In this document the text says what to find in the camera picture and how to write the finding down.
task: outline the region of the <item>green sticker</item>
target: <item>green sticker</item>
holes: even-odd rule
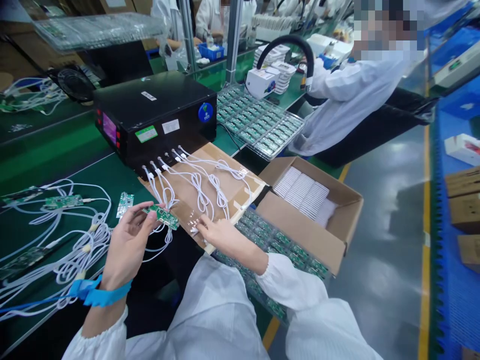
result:
[[[142,144],[147,140],[153,139],[154,137],[158,136],[157,130],[155,130],[153,125],[146,127],[143,130],[137,131],[135,135]]]

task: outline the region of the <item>yellow floor line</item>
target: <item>yellow floor line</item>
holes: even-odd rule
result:
[[[338,181],[340,181],[341,183],[345,181],[345,178],[347,177],[347,173],[349,172],[351,164],[352,163],[349,162],[347,165],[343,167],[340,177],[338,178]],[[265,335],[263,335],[263,341],[262,341],[263,346],[267,351],[270,349],[270,346],[274,342],[275,335],[277,334],[279,327],[280,327],[280,321],[275,316],[272,317],[270,320],[270,324],[268,324],[268,327],[266,328]]]
[[[420,302],[420,329],[418,334],[418,359],[429,358],[430,336],[430,127],[425,127],[424,133],[425,165],[423,185],[423,232],[425,243],[422,248],[422,271],[421,271],[421,302]]]

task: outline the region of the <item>gray floor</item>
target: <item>gray floor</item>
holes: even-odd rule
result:
[[[355,160],[345,184],[365,203],[330,297],[347,301],[365,340],[389,360],[418,353],[422,289],[424,131],[416,127]],[[286,329],[270,347],[286,359]]]

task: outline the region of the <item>blue anti-static wrist strap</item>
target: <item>blue anti-static wrist strap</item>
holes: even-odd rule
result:
[[[83,300],[83,305],[85,306],[104,308],[125,297],[132,285],[132,280],[130,280],[118,289],[105,291],[97,289],[100,281],[102,281],[102,275],[96,280],[75,280],[71,285],[68,295]]]

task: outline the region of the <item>cooling fan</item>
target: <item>cooling fan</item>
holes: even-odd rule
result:
[[[61,69],[51,69],[47,74],[73,101],[86,103],[94,99],[95,86],[79,66],[66,65]]]

